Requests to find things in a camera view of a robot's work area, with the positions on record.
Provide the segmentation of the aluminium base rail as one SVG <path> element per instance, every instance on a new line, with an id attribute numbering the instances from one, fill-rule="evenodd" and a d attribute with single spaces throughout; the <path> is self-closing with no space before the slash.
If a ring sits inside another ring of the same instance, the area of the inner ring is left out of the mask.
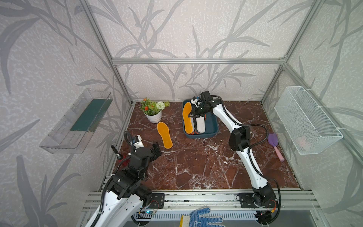
<path id="1" fill-rule="evenodd" d="M 251 201 L 252 190 L 161 190 L 161 199 L 153 199 L 150 208 L 157 211 L 191 211 L 196 208 L 210 207 L 213 211 L 267 210 L 278 208 L 274 202 L 257 207 Z M 297 188 L 283 188 L 281 210 L 320 210 L 321 207 L 312 191 Z"/>

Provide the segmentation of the clear acrylic wall shelf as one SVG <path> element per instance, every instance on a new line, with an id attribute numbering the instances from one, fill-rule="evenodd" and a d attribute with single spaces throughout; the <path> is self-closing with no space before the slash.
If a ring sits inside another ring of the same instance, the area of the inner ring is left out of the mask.
<path id="1" fill-rule="evenodd" d="M 113 101 L 111 92 L 85 89 L 40 147 L 51 154 L 81 154 Z"/>

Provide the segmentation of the teal plastic storage box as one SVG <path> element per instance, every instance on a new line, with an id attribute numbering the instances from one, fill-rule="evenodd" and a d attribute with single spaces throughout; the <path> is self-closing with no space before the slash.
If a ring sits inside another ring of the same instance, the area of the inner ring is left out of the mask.
<path id="1" fill-rule="evenodd" d="M 217 133 L 218 133 L 218 123 L 217 123 L 217 117 L 215 115 L 213 115 L 211 112 L 206 113 L 205 115 L 205 127 L 206 130 L 203 134 L 195 134 L 195 135 L 191 135 L 191 134 L 187 134 L 185 132 L 184 129 L 184 122 L 182 120 L 182 124 L 183 124 L 183 132 L 186 135 L 187 138 L 189 139 L 204 139 L 204 138 L 212 138 L 214 137 Z M 194 118 L 194 131 L 196 130 L 196 123 L 195 123 L 195 119 Z"/>

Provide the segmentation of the blue white work glove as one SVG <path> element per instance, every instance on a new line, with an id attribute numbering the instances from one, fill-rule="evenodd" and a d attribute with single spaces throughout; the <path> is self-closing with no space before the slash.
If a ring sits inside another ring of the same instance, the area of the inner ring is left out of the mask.
<path id="1" fill-rule="evenodd" d="M 221 216 L 209 217 L 209 207 L 203 207 L 192 211 L 189 215 L 183 215 L 179 227 L 225 227 Z"/>

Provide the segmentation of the yellow fuzzy insole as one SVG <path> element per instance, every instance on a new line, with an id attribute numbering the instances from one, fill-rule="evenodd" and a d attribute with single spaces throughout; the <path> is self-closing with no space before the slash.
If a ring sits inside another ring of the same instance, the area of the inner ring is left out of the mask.
<path id="1" fill-rule="evenodd" d="M 162 138 L 165 149 L 172 148 L 173 142 L 171 140 L 168 126 L 164 122 L 159 122 L 157 124 L 157 131 Z"/>
<path id="2" fill-rule="evenodd" d="M 193 118 L 189 117 L 191 111 L 192 111 L 191 103 L 190 102 L 185 103 L 182 111 L 182 117 L 184 122 L 184 129 L 187 134 L 193 134 L 194 132 Z"/>

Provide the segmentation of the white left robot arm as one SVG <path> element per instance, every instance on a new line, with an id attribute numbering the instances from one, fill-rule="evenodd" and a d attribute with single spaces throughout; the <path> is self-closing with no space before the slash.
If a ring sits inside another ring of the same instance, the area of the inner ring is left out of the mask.
<path id="1" fill-rule="evenodd" d="M 125 141 L 130 145 L 128 165 L 107 181 L 100 205 L 90 218 L 87 227 L 122 227 L 136 213 L 152 202 L 152 190 L 142 184 L 147 178 L 149 164 L 162 155 L 156 142 L 151 148 L 142 143 L 142 138 L 126 131 Z"/>

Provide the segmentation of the white insole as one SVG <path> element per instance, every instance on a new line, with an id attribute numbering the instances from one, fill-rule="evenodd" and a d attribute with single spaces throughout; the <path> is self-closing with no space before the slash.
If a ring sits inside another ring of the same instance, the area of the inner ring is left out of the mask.
<path id="1" fill-rule="evenodd" d="M 203 134 L 206 130 L 205 127 L 205 116 L 200 116 L 195 119 L 196 130 L 199 134 Z"/>

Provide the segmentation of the potted artificial plant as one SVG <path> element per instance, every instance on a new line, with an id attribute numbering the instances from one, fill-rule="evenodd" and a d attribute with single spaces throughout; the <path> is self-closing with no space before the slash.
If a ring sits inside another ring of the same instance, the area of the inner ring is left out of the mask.
<path id="1" fill-rule="evenodd" d="M 161 121 L 162 111 L 170 106 L 169 101 L 151 101 L 145 98 L 141 101 L 140 110 L 145 114 L 146 118 L 153 124 L 157 124 Z"/>

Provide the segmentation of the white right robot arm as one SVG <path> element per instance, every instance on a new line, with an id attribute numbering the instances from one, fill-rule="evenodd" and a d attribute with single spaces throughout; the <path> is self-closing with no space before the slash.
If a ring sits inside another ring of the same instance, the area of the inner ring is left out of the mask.
<path id="1" fill-rule="evenodd" d="M 261 124 L 242 124 L 238 121 L 225 107 L 223 99 L 216 95 L 211 95 L 209 91 L 201 93 L 198 97 L 190 100 L 191 108 L 183 112 L 183 119 L 190 118 L 191 122 L 185 122 L 184 125 L 192 126 L 198 129 L 199 118 L 204 117 L 207 113 L 211 113 L 219 118 L 220 121 L 230 131 L 229 146 L 237 153 L 249 175 L 251 187 L 253 190 L 253 203 L 260 208 L 264 208 L 269 202 L 277 199 L 270 179 L 265 177 L 257 164 L 253 155 L 252 148 L 263 143 L 268 138 L 268 129 Z M 254 144 L 251 144 L 250 127 L 262 127 L 266 131 L 266 137 Z"/>

